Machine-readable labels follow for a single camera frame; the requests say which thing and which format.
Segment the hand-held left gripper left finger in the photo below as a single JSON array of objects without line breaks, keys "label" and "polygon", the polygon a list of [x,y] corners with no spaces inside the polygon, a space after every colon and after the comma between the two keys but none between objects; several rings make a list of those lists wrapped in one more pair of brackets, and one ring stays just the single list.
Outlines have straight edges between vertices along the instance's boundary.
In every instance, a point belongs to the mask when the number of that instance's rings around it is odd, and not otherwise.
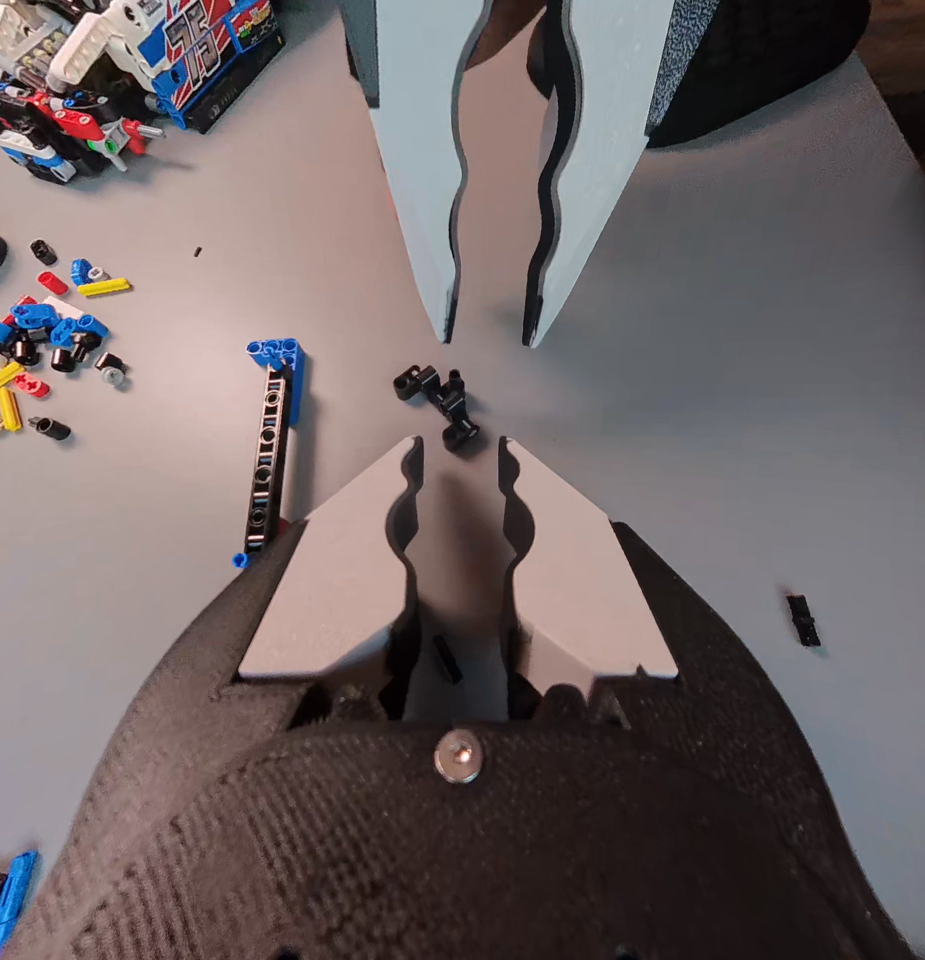
[{"label": "hand-held left gripper left finger", "polygon": [[403,438],[306,517],[240,680],[361,686],[389,719],[403,718],[421,653],[406,551],[419,531],[423,462],[422,438]]}]

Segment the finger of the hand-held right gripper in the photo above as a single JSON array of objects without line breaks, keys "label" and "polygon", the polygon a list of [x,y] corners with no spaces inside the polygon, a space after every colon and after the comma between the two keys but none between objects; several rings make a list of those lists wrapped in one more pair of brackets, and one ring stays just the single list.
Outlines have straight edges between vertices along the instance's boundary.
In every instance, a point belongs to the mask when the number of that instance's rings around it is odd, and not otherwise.
[{"label": "finger of the hand-held right gripper", "polygon": [[541,231],[522,328],[534,348],[565,306],[642,156],[672,1],[549,2],[556,123],[538,182]]},{"label": "finger of the hand-held right gripper", "polygon": [[469,175],[459,96],[491,9],[484,1],[375,4],[379,104],[371,121],[416,289],[444,344],[456,320]]}]

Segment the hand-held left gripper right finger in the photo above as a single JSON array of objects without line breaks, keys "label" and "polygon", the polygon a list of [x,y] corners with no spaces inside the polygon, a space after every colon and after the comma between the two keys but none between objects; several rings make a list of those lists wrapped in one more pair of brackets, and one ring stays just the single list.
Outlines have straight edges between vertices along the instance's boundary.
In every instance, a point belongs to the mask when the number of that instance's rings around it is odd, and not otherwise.
[{"label": "hand-held left gripper right finger", "polygon": [[500,626],[508,718],[531,719],[555,688],[587,705],[606,681],[678,678],[609,515],[516,439],[498,450],[513,551]]}]

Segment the black lego beam assembly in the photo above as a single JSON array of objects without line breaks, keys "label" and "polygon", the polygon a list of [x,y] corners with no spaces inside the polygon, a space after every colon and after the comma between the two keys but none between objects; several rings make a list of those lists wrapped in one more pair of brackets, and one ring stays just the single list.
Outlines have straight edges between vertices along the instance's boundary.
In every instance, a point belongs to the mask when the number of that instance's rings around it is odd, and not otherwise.
[{"label": "black lego beam assembly", "polygon": [[283,528],[281,506],[291,428],[299,421],[305,353],[295,338],[250,342],[247,355],[265,372],[243,545],[231,562],[245,570]]}]

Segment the small black lego connector assembly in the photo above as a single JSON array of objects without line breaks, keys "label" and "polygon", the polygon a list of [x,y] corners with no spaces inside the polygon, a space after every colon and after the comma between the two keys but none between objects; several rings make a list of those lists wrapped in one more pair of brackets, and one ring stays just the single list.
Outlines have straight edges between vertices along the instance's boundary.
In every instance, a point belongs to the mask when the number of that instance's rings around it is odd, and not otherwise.
[{"label": "small black lego connector assembly", "polygon": [[441,437],[445,450],[460,453],[478,437],[481,428],[469,415],[465,380],[457,368],[450,369],[444,380],[434,366],[412,365],[394,378],[392,385],[400,401],[423,397],[444,417]]}]

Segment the lego race car model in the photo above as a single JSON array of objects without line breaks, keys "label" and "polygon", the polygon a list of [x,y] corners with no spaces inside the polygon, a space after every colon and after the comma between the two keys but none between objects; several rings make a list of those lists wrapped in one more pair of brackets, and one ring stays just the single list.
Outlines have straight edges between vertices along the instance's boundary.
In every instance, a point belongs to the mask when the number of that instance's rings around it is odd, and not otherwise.
[{"label": "lego race car model", "polygon": [[277,2],[0,1],[0,150],[67,185],[207,134],[284,45]]}]

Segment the pile of mixed lego parts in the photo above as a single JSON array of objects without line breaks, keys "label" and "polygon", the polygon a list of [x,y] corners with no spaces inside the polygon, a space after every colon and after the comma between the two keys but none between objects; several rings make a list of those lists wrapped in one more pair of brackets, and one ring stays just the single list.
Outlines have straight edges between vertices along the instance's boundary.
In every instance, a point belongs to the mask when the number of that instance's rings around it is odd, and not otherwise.
[{"label": "pile of mixed lego parts", "polygon": [[[34,372],[44,362],[51,372],[69,377],[92,361],[102,382],[113,387],[124,385],[129,372],[125,361],[104,350],[110,328],[62,298],[71,292],[69,284],[53,270],[43,270],[36,281],[49,295],[41,301],[24,295],[0,318],[0,434],[23,429],[19,397],[42,401],[50,396],[46,374]],[[72,260],[71,281],[85,299],[133,290],[127,278],[110,276],[83,258]],[[59,444],[73,437],[71,426],[48,414],[31,416],[26,422],[37,435]]]}]

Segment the blue lego beam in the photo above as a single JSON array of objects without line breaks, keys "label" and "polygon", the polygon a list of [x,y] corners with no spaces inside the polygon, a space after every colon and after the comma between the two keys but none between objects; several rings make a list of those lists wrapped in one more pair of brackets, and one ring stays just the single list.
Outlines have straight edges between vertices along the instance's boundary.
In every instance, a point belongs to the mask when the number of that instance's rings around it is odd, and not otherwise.
[{"label": "blue lego beam", "polygon": [[39,862],[38,850],[30,849],[15,856],[6,871],[0,870],[0,952],[12,936],[27,903]]}]

